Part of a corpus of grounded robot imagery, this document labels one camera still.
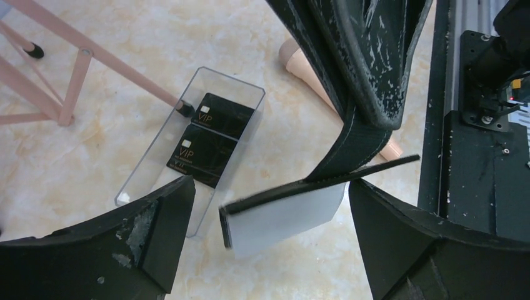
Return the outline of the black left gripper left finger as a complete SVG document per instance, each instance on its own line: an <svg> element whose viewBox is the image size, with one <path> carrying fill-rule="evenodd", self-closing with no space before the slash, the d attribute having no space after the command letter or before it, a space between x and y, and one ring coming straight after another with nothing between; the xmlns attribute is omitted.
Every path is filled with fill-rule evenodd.
<svg viewBox="0 0 530 300"><path fill-rule="evenodd" d="M2 299L164 299L173 288L195 185L148 195L42 238L1 243Z"/></svg>

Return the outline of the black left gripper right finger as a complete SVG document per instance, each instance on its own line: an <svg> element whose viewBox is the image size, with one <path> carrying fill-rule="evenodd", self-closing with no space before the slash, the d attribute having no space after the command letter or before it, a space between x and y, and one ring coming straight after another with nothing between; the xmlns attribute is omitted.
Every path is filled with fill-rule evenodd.
<svg viewBox="0 0 530 300"><path fill-rule="evenodd" d="M374 299L528 299L529 244L475 231L369 182L349 200Z"/></svg>

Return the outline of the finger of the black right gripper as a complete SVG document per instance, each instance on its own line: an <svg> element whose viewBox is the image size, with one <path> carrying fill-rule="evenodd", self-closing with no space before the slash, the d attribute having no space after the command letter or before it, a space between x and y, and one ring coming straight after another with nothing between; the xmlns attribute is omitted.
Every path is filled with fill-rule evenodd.
<svg viewBox="0 0 530 300"><path fill-rule="evenodd" d="M402 124L414 50L431 1L270 1L340 105L349 91L374 127Z"/></svg>

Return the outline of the black leather card holder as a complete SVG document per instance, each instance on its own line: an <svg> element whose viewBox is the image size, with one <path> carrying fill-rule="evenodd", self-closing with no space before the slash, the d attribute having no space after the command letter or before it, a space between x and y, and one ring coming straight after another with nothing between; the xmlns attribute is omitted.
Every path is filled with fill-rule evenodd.
<svg viewBox="0 0 530 300"><path fill-rule="evenodd" d="M306 178L259 192L219 208L224 247L249 256L330 221L346 183L420 159L413 154L367 166L388 141L348 104L343 129L326 157Z"/></svg>

